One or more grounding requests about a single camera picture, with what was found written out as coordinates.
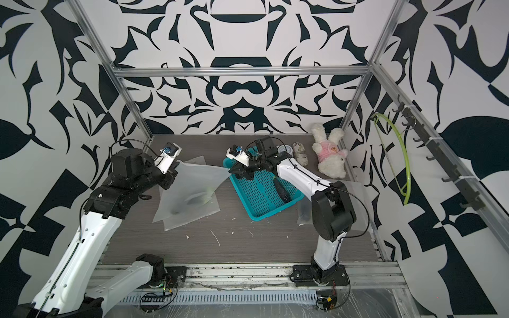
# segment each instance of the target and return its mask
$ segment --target debris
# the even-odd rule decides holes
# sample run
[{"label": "debris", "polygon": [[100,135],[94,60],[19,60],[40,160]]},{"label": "debris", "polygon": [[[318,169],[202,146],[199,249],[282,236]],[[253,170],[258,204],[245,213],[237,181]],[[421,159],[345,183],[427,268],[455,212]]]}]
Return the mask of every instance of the debris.
[{"label": "debris", "polygon": [[217,244],[219,244],[219,246],[221,246],[221,243],[220,243],[220,242],[219,242],[219,240],[217,239],[216,234],[214,234],[214,232],[213,232],[212,230],[210,230],[210,233],[212,233],[212,235],[216,238]]}]

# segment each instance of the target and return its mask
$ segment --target teal plastic basket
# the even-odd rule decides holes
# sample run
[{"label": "teal plastic basket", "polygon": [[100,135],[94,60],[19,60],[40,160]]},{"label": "teal plastic basket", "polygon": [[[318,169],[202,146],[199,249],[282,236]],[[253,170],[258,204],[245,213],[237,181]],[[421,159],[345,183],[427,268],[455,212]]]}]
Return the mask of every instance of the teal plastic basket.
[{"label": "teal plastic basket", "polygon": [[[236,160],[225,158],[223,160],[223,167],[229,169],[235,162]],[[292,198],[290,202],[284,203],[276,192],[273,179],[274,174],[264,170],[256,171],[254,173],[254,180],[251,181],[237,179],[235,175],[230,176],[235,191],[237,191],[251,220],[260,221],[268,218],[269,216],[291,207],[304,198],[304,194],[297,190],[290,182],[278,178]]]}]

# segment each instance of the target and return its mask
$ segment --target patterned backdrop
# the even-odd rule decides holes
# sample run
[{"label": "patterned backdrop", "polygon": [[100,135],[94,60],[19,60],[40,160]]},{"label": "patterned backdrop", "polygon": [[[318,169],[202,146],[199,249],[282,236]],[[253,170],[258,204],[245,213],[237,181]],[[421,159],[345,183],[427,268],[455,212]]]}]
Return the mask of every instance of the patterned backdrop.
[{"label": "patterned backdrop", "polygon": [[0,74],[0,315],[9,316],[60,261],[81,203],[109,172],[109,146],[144,136],[63,0],[0,1]]},{"label": "patterned backdrop", "polygon": [[313,66],[365,65],[394,0],[82,3],[117,66]]},{"label": "patterned backdrop", "polygon": [[338,127],[359,75],[128,78],[155,134],[306,133]]},{"label": "patterned backdrop", "polygon": [[[165,68],[366,65],[394,0],[82,3],[115,65]],[[339,125],[359,76],[128,80],[153,133],[305,133]]]},{"label": "patterned backdrop", "polygon": [[[483,0],[410,0],[382,57],[382,65],[505,207],[509,167],[509,3]],[[349,161],[372,203],[389,257],[398,260],[425,316],[499,314],[509,304],[509,255],[446,177],[415,132],[404,134],[412,190],[409,204],[380,145],[373,112],[403,131],[406,120],[373,79],[346,131]],[[379,129],[401,185],[405,164],[385,123]]]}]

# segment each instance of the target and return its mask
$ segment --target white plush bunny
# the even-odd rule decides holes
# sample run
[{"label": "white plush bunny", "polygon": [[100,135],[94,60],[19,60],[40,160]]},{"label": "white plush bunny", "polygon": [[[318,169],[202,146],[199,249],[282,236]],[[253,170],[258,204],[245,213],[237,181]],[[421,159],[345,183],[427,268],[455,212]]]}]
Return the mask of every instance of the white plush bunny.
[{"label": "white plush bunny", "polygon": [[323,125],[313,124],[311,134],[315,138],[312,148],[318,155],[318,171],[334,179],[346,177],[345,159],[348,150],[340,150],[337,146],[345,135],[343,130],[334,128],[329,134],[329,139],[327,139]]}]

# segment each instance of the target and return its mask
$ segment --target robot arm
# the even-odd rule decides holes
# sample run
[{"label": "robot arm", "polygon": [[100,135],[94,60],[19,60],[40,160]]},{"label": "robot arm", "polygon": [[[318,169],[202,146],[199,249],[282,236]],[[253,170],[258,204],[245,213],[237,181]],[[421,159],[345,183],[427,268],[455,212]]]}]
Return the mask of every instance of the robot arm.
[{"label": "robot arm", "polygon": [[341,240],[356,221],[350,196],[345,192],[346,186],[341,181],[332,184],[318,177],[286,152],[278,153],[270,136],[264,136],[255,143],[259,155],[236,145],[228,149],[227,157],[237,161],[230,173],[239,179],[253,180],[256,171],[267,170],[304,193],[312,203],[313,225],[320,235],[311,260],[314,279],[318,283],[330,281],[337,265]]},{"label": "robot arm", "polygon": [[181,148],[167,143],[155,161],[141,149],[124,149],[111,157],[112,173],[90,194],[60,263],[31,304],[19,305],[14,317],[101,317],[133,289],[161,276],[162,259],[142,255],[99,288],[86,290],[106,244],[143,192],[154,185],[168,189],[175,180]]}]

